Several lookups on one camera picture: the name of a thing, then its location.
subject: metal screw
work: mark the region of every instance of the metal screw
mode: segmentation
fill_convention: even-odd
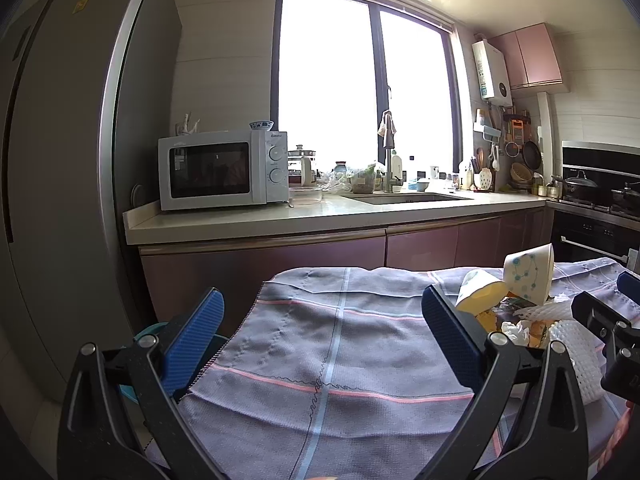
[[[562,341],[552,341],[551,349],[556,354],[564,354],[566,352],[566,346],[564,346],[564,343]]]
[[[509,338],[502,332],[494,332],[489,336],[491,342],[498,346],[504,346],[509,342]]]
[[[85,343],[82,345],[82,348],[80,349],[80,353],[82,355],[91,355],[94,352],[95,352],[95,345],[93,343]]]
[[[138,339],[138,346],[142,348],[150,348],[151,346],[156,344],[156,336],[154,335],[143,335],[140,339]]]

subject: oven door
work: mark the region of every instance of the oven door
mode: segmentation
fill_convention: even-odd
[[[266,203],[264,132],[211,132],[161,141],[173,141],[159,149],[163,210]]]
[[[607,256],[622,266],[629,249],[638,250],[640,233],[608,222],[556,211],[551,235],[556,262],[580,262]]]

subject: window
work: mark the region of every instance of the window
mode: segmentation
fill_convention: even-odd
[[[377,135],[390,109],[396,151],[412,168],[457,170],[460,105],[449,33],[360,0],[278,0],[271,116],[290,149],[337,160],[385,163]]]

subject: refrigerator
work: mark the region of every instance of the refrigerator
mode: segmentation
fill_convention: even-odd
[[[174,0],[40,0],[0,42],[0,323],[52,399],[154,320],[122,213],[158,199],[181,28]]]

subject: microwave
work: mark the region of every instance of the microwave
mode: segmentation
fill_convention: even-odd
[[[163,211],[286,202],[287,133],[206,132],[158,139]]]

